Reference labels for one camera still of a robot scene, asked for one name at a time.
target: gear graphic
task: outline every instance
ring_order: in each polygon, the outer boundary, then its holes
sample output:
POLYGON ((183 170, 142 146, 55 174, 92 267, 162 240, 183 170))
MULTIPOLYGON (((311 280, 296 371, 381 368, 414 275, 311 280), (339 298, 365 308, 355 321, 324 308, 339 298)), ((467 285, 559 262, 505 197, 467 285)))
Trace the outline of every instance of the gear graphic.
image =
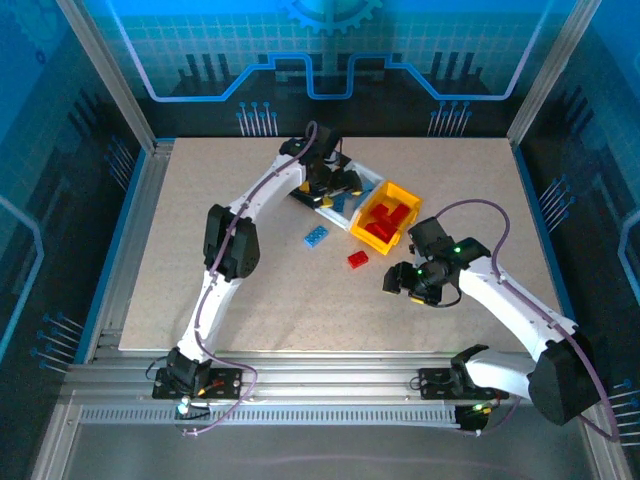
POLYGON ((300 27, 311 27, 313 33, 336 30, 343 34, 349 27, 358 28, 362 20, 373 18, 373 9, 382 7, 381 0, 282 0, 289 18, 298 19, 300 27))
POLYGON ((55 0, 3 0, 0 6, 13 14, 22 33, 38 50, 44 50, 56 37, 60 20, 55 0))

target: blue wall panel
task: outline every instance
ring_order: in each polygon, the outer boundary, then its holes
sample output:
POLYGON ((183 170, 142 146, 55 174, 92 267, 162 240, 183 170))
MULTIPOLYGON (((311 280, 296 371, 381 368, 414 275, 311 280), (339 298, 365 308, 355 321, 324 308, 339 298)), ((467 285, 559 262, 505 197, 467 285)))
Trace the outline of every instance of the blue wall panel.
POLYGON ((346 134, 492 136, 506 133, 573 6, 516 3, 88 6, 160 136, 274 134, 269 117, 266 130, 258 121, 266 110, 241 107, 265 101, 281 135, 299 133, 314 117, 346 134), (372 99, 380 108, 362 115, 372 99), (432 115, 439 122, 449 114, 456 129, 429 128, 432 115))
POLYGON ((139 146, 54 1, 0 2, 0 64, 0 476, 25 478, 139 146))
POLYGON ((560 190, 570 187, 565 198, 575 203, 550 230, 576 319, 606 335, 613 383, 630 378, 634 388, 640 382, 638 19, 638 2, 602 3, 522 144, 539 195, 554 179, 563 179, 560 190))

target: cable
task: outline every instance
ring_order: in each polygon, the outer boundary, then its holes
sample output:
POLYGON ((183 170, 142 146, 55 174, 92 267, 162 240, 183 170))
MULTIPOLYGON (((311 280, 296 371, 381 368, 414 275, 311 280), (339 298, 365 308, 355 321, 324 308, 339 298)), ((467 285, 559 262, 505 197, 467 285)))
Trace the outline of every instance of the cable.
POLYGON ((440 304, 425 302, 425 305, 428 305, 431 308, 449 308, 449 307, 453 307, 453 306, 459 304, 460 300, 462 300, 462 290, 460 290, 459 288, 456 288, 456 291, 458 292, 458 298, 456 298, 453 302, 440 303, 440 304))
POLYGON ((151 371, 153 366, 156 363, 161 362, 162 360, 166 360, 166 359, 167 359, 167 355, 163 355, 162 357, 158 357, 153 362, 151 362, 151 364, 147 367, 147 370, 144 372, 144 376, 147 378, 147 380, 152 380, 152 378, 149 377, 149 372, 151 371))
MULTIPOLYGON (((198 410, 202 410, 203 407, 191 407, 193 409, 198 409, 198 410)), ((176 420, 182 421, 182 422, 186 422, 188 420, 198 420, 200 418, 204 418, 204 417, 209 417, 211 416, 211 410, 208 407, 204 407, 205 410, 207 410, 206 413, 201 413, 200 415, 196 415, 195 417, 188 417, 188 418, 176 418, 176 420)), ((184 436, 184 427, 178 425, 178 424, 173 424, 174 427, 176 427, 180 432, 182 432, 182 435, 184 436)))
POLYGON ((206 302, 207 297, 211 293, 211 290, 213 289, 213 285, 215 285, 216 280, 218 278, 218 272, 216 270, 217 270, 218 266, 220 265, 220 262, 222 261, 222 258, 224 257, 224 253, 226 252, 227 246, 229 245, 229 241, 231 239, 232 232, 235 229, 236 224, 240 220, 241 215, 248 208, 248 206, 251 203, 251 200, 253 199, 253 197, 255 197, 257 195, 257 193, 260 191, 260 189, 262 187, 264 187, 267 184, 267 182, 269 182, 272 178, 274 178, 276 175, 278 175, 284 169, 286 169, 286 168, 290 167, 291 165, 293 165, 294 163, 296 163, 298 160, 300 160, 300 158, 302 158, 309 151, 309 148, 311 148, 311 145, 313 145, 313 143, 316 140, 317 134, 318 134, 318 124, 316 122, 313 122, 313 121, 309 122, 307 124, 306 129, 305 129, 305 138, 308 138, 308 141, 307 141, 306 145, 291 160, 286 161, 285 163, 283 163, 282 165, 277 167, 275 170, 273 170, 269 175, 265 176, 260 182, 258 182, 258 184, 251 190, 251 192, 249 192, 249 194, 245 198, 244 202, 242 203, 242 206, 238 209, 238 212, 235 214, 235 216, 233 217, 233 219, 229 223, 229 227, 227 228, 227 232, 226 232, 226 234, 224 236, 224 239, 222 240, 222 244, 220 245, 220 250, 218 251, 218 254, 216 255, 216 258, 215 258, 215 260, 213 262, 213 265, 209 269, 209 275, 211 276, 211 283, 207 287, 207 290, 205 291, 204 295, 202 296, 202 300, 200 300, 200 303, 198 304, 198 308, 197 308, 197 312, 196 312, 196 318, 195 318, 195 321, 194 321, 193 328, 194 328, 194 331, 195 331, 196 343, 198 344, 198 347, 200 348, 200 350, 202 350, 202 352, 207 357, 209 357, 213 361, 215 361, 215 362, 217 362, 217 363, 219 363, 221 365, 225 365, 227 367, 235 367, 235 368, 241 368, 243 370, 249 370, 251 373, 253 373, 253 379, 251 381, 251 385, 249 385, 249 388, 247 388, 247 390, 244 392, 244 394, 242 394, 240 396, 240 398, 238 399, 238 401, 236 403, 234 403, 231 406, 231 408, 229 408, 229 410, 227 410, 224 413, 224 415, 222 415, 218 420, 213 422, 211 425, 208 425, 208 426, 206 426, 204 428, 201 428, 201 429, 194 429, 192 431, 184 430, 183 431, 183 435, 188 435, 188 436, 194 436, 195 437, 195 436, 198 436, 198 435, 200 435, 202 433, 206 433, 206 432, 212 430, 213 428, 217 427, 218 425, 220 425, 220 423, 222 423, 224 420, 229 418, 233 414, 233 412, 238 409, 240 404, 242 404, 242 402, 244 402, 249 397, 249 395, 251 394, 251 392, 253 391, 253 389, 256 386, 256 383, 258 381, 258 371, 255 368, 251 367, 250 365, 245 365, 243 363, 236 363, 236 362, 231 362, 229 360, 223 360, 221 358, 216 357, 216 355, 214 353, 212 353, 209 350, 207 350, 207 348, 204 345, 204 341, 203 341, 202 337, 200 336, 200 332, 199 332, 199 329, 200 329, 200 317, 202 315, 202 309, 204 308, 204 303, 206 302))
MULTIPOLYGON (((493 207, 496 210, 498 210, 502 214, 502 217, 504 218, 504 223, 505 223, 504 233, 500 237, 500 240, 498 240, 496 248, 493 251, 493 255, 491 256, 491 268, 493 270, 493 274, 496 276, 496 278, 499 279, 501 275, 498 269, 498 253, 500 252, 502 245, 504 245, 504 242, 506 241, 507 236, 509 235, 509 231, 511 230, 511 221, 509 220, 509 216, 507 215, 507 212, 504 210, 504 208, 502 208, 497 203, 491 202, 489 200, 484 200, 481 198, 471 198, 468 200, 460 200, 458 202, 452 203, 451 205, 443 208, 438 213, 436 213, 435 218, 440 217, 443 213, 451 210, 452 208, 458 207, 460 205, 466 205, 469 203, 480 203, 480 204, 493 207)), ((613 408, 611 407, 611 402, 609 401, 607 392, 604 389, 604 385, 602 384, 602 382, 600 381, 600 378, 598 377, 598 373, 596 372, 596 369, 594 368, 593 364, 589 360, 589 357, 587 357, 587 354, 584 352, 582 347, 580 347, 578 342, 576 342, 576 340, 569 334, 569 332, 567 332, 559 323, 556 323, 547 312, 545 312, 542 308, 540 308, 538 305, 532 302, 526 295, 524 295, 517 288, 511 285, 507 280, 503 280, 501 285, 504 285, 504 287, 510 293, 518 297, 518 299, 520 299, 528 307, 535 310, 538 313, 538 315, 540 315, 551 327, 553 327, 575 350, 576 354, 578 355, 578 358, 580 358, 580 361, 582 362, 585 369, 587 370, 587 373, 589 374, 591 381, 596 387, 598 395, 600 396, 600 401, 604 406, 605 414, 607 416, 607 420, 609 421, 609 427, 611 428, 611 433, 609 434, 605 432, 604 430, 599 428, 591 420, 589 420, 582 414, 579 415, 580 420, 582 420, 582 422, 585 425, 592 428, 595 432, 603 436, 605 439, 611 442, 617 442, 620 439, 620 432, 618 431, 618 424, 616 422, 616 417, 615 417, 615 413, 613 412, 613 408)))
POLYGON ((418 387, 416 388, 416 387, 413 386, 413 381, 414 380, 420 380, 420 377, 415 376, 411 380, 409 380, 409 388, 411 390, 415 390, 415 391, 420 390, 420 382, 418 381, 418 387))

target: lego brick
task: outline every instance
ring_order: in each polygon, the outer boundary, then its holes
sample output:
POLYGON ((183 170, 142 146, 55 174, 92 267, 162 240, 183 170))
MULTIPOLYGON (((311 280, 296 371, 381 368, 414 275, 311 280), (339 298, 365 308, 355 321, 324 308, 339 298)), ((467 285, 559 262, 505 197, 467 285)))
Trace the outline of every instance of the lego brick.
POLYGON ((309 235, 304 237, 304 243, 306 243, 309 248, 313 248, 318 243, 320 243, 327 235, 329 235, 329 230, 327 230, 323 226, 316 227, 311 231, 309 235))
POLYGON ((385 207, 383 204, 379 203, 371 210, 371 216, 376 220, 387 220, 387 214, 389 213, 389 209, 385 207))
POLYGON ((344 213, 344 202, 346 198, 344 195, 338 195, 333 197, 333 210, 338 213, 344 213))
POLYGON ((349 262, 349 265, 351 265, 351 268, 355 269, 367 263, 369 261, 369 257, 367 257, 367 254, 364 253, 363 250, 360 250, 353 255, 349 255, 347 257, 347 261, 349 262))
POLYGON ((398 226, 402 223, 402 221, 405 218, 407 218, 407 215, 409 215, 409 212, 411 212, 411 209, 408 206, 406 206, 404 203, 401 203, 395 208, 393 213, 389 215, 389 220, 395 226, 398 226))
POLYGON ((363 192, 370 192, 371 190, 373 190, 373 188, 375 186, 376 186, 376 184, 373 183, 368 178, 365 178, 365 179, 362 180, 362 191, 363 192))
POLYGON ((395 228, 393 225, 391 225, 391 224, 389 224, 387 222, 382 222, 382 221, 369 223, 365 227, 365 230, 367 232, 375 235, 376 237, 378 237, 380 240, 382 240, 385 243, 389 243, 391 241, 391 239, 393 238, 393 236, 398 231, 398 229, 395 228))

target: blue lego brick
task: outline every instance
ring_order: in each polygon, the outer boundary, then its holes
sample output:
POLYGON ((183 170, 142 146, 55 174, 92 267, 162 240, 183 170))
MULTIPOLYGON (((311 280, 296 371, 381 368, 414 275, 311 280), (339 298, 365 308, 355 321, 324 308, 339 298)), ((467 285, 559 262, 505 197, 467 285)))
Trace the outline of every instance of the blue lego brick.
POLYGON ((371 190, 373 190, 373 187, 375 187, 376 185, 368 179, 364 179, 364 181, 362 182, 362 191, 363 192, 370 192, 371 190))
POLYGON ((338 213, 343 213, 345 200, 346 198, 344 195, 338 195, 337 197, 333 197, 333 210, 338 213))
POLYGON ((329 230, 322 226, 316 227, 311 231, 309 235, 304 237, 304 243, 306 243, 309 248, 313 248, 317 244, 319 244, 327 235, 329 235, 329 230))

